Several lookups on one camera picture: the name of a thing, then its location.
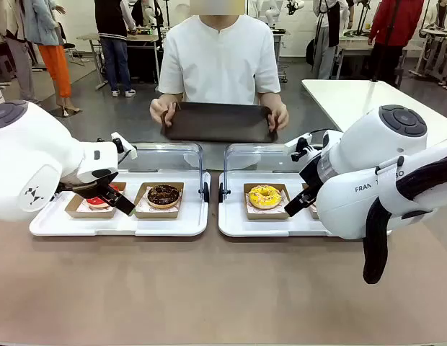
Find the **person in white shirt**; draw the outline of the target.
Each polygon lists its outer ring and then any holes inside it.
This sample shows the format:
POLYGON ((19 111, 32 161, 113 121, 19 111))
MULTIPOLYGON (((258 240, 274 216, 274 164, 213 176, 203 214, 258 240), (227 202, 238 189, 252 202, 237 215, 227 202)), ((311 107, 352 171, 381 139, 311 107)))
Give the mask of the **person in white shirt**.
POLYGON ((217 30, 192 15, 166 34, 159 91, 188 102, 234 105, 280 93, 271 29, 243 14, 217 30))

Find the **grey workshop table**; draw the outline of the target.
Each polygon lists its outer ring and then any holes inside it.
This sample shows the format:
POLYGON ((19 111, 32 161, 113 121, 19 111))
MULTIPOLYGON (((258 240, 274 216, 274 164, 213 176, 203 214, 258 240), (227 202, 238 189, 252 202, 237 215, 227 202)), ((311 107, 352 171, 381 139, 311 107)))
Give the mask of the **grey workshop table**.
MULTIPOLYGON (((104 56, 101 50, 102 46, 99 41, 98 33, 89 33, 85 35, 80 35, 76 38, 77 40, 87 41, 90 45, 93 61, 96 67, 98 84, 95 90, 101 90, 104 88, 108 81, 102 74, 102 69, 104 67, 104 56)), ((159 37, 157 35, 128 35, 128 47, 132 47, 138 50, 153 50, 154 52, 154 62, 155 62, 155 72, 154 72, 154 82, 158 84, 160 68, 159 68, 159 37)))

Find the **dark brown serving tray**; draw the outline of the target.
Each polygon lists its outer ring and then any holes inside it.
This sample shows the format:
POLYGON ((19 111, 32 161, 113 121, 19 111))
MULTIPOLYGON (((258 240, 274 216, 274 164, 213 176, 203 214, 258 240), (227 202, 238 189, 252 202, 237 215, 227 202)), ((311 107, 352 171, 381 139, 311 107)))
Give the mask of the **dark brown serving tray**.
POLYGON ((222 143, 274 143, 269 129, 271 111, 261 105, 229 105, 180 102, 168 126, 161 117, 161 134, 173 141, 222 143))

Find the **mannequin with orange trousers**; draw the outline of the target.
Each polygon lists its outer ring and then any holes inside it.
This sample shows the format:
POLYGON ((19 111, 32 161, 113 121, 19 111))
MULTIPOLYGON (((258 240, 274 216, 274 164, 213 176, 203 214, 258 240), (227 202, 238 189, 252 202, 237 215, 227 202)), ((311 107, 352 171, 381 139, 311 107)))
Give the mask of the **mannequin with orange trousers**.
POLYGON ((65 13, 55 0, 22 0, 25 19, 25 37, 36 44, 53 81, 56 104, 66 117, 81 112, 71 101, 71 81, 66 54, 63 49, 61 28, 54 12, 65 13))

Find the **chocolate donut with nuts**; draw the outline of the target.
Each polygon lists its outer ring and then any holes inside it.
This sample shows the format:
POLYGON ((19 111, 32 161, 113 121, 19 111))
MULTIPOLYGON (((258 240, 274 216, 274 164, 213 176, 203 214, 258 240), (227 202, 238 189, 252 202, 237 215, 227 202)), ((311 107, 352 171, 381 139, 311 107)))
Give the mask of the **chocolate donut with nuts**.
POLYGON ((174 207, 180 198, 180 191, 171 185, 157 185, 147 193, 149 205, 156 209, 174 207))

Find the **yellow glazed sprinkled donut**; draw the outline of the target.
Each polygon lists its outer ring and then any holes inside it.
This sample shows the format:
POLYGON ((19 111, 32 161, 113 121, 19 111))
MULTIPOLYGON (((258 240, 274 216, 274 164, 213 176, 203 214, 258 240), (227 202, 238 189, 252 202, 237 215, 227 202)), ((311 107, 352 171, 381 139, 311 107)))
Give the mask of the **yellow glazed sprinkled donut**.
POLYGON ((248 196, 251 205, 261 210, 273 209, 282 201, 281 193, 271 185, 257 185, 248 192, 248 196))

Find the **kraft paper donut box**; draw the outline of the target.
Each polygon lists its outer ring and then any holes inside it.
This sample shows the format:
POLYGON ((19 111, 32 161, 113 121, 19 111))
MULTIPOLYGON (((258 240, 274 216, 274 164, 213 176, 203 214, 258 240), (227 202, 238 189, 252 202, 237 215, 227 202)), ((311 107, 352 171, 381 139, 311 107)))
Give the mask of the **kraft paper donut box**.
POLYGON ((117 209, 113 208, 113 210, 109 213, 77 213, 76 209, 79 207, 81 202, 85 198, 80 195, 75 195, 68 203, 65 208, 65 212, 72 218, 75 219, 111 219, 114 217, 117 209))
MULTIPOLYGON (((154 187, 157 185, 171 185, 173 187, 176 187, 179 191, 181 191, 182 195, 183 195, 184 186, 185 186, 183 182, 144 182, 138 190, 138 193, 137 193, 137 196, 135 199, 136 206, 138 205, 139 200, 141 199, 142 195, 145 193, 147 187, 154 187)), ((135 207, 134 214, 139 219, 176 219, 179 215, 179 211, 174 212, 174 213, 140 213, 136 210, 136 207, 135 207)))
POLYGON ((285 220, 287 218, 289 218, 288 214, 286 213, 285 215, 281 215, 281 216, 272 216, 270 217, 269 215, 265 215, 262 214, 261 216, 256 216, 256 215, 248 215, 247 214, 247 210, 246 210, 246 200, 245 200, 245 194, 248 193, 253 187, 257 186, 257 185, 271 185, 273 187, 275 187, 279 192, 281 192, 282 190, 285 191, 285 194, 288 197, 288 202, 287 204, 290 202, 290 196, 288 194, 287 188, 284 184, 275 184, 275 183, 246 183, 243 185, 244 188, 244 210, 245 213, 247 215, 247 218, 249 220, 285 220))

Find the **white printed paper liner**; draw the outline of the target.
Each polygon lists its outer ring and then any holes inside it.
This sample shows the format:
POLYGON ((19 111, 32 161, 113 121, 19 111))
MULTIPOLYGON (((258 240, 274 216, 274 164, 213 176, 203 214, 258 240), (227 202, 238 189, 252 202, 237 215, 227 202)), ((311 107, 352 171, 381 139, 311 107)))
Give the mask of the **white printed paper liner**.
POLYGON ((85 200, 81 202, 79 207, 76 209, 77 213, 109 213, 113 210, 113 207, 108 204, 92 205, 87 203, 85 200))
POLYGON ((245 194, 245 200, 246 200, 246 210, 247 210, 248 215, 261 216, 262 214, 265 214, 265 215, 269 215, 270 217, 272 217, 272 216, 281 216, 281 215, 286 214, 284 207, 288 202, 288 197, 285 194, 284 190, 282 190, 280 193, 280 202, 273 208, 263 209, 263 208, 258 208, 256 206, 254 206, 251 203, 249 193, 245 194))
POLYGON ((147 187, 145 193, 142 195, 139 200, 138 205, 136 206, 136 210, 140 213, 174 213, 178 212, 180 209, 180 203, 182 199, 182 192, 179 191, 179 197, 167 207, 164 205, 161 208, 158 208, 148 199, 148 193, 151 190, 151 187, 147 187))

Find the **person's left forearm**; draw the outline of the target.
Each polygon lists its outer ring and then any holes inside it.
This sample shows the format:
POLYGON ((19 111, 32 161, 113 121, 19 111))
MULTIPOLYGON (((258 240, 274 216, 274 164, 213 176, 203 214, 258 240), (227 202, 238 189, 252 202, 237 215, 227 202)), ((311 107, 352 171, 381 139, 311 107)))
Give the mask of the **person's left forearm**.
POLYGON ((260 104, 270 108, 271 110, 278 109, 283 104, 281 97, 278 93, 272 93, 272 92, 259 93, 258 97, 260 104))

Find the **person's right hand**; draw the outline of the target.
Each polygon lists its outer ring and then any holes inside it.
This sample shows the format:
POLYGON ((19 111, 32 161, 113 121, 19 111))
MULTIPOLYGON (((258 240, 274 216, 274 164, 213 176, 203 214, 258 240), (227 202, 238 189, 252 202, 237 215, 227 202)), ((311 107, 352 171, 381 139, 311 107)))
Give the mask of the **person's right hand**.
POLYGON ((159 98, 153 99, 149 108, 151 118, 158 124, 162 124, 162 120, 164 120, 166 126, 170 127, 172 125, 172 118, 175 114, 176 106, 177 103, 165 108, 160 104, 159 98))

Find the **white rectangular table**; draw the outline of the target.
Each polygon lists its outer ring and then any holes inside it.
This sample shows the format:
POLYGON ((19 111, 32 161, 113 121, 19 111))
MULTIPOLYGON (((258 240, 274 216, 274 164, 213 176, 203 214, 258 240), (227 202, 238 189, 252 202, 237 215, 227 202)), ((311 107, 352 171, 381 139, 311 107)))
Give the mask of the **white rectangular table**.
POLYGON ((421 115, 430 135, 437 138, 447 136, 446 117, 385 82, 304 79, 301 83, 341 130, 348 129, 373 107, 395 104, 408 107, 421 115))

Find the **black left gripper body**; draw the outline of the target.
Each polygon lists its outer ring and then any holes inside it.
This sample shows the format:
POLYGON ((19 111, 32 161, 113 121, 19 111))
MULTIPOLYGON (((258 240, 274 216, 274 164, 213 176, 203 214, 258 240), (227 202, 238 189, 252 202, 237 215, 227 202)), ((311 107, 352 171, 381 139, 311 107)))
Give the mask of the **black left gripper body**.
POLYGON ((110 183, 118 176, 118 172, 111 172, 103 177, 91 177, 89 182, 83 182, 71 173, 61 179, 57 186, 57 193, 73 192, 82 197, 115 197, 118 193, 110 183))

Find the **person in dark jacket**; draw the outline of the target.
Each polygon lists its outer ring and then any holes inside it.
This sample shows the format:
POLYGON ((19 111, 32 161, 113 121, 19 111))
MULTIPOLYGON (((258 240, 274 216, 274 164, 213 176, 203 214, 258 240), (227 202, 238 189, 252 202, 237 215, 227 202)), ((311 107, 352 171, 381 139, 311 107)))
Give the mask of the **person in dark jacket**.
POLYGON ((127 36, 136 33, 136 23, 128 0, 94 0, 94 15, 112 96, 119 96, 119 76, 125 97, 133 97, 136 91, 130 81, 127 36))

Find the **red glazed donut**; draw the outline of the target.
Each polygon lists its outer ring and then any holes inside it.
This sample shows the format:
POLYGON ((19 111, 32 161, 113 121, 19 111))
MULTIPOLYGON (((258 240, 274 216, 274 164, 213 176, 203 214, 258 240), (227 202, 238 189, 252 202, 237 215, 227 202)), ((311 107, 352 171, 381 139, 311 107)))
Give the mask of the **red glazed donut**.
POLYGON ((90 199, 84 199, 83 202, 80 205, 80 210, 82 211, 94 211, 94 212, 105 212, 105 211, 111 211, 112 207, 108 205, 105 201, 103 201, 101 198, 95 197, 90 199))

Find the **person in black apron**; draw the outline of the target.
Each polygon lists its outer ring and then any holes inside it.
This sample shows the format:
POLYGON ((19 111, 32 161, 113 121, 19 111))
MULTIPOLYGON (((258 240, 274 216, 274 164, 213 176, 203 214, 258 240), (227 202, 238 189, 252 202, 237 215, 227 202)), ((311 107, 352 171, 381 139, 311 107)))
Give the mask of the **person in black apron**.
POLYGON ((336 47, 348 23, 349 6, 346 0, 313 0, 313 12, 317 28, 312 72, 315 79, 329 79, 336 47))

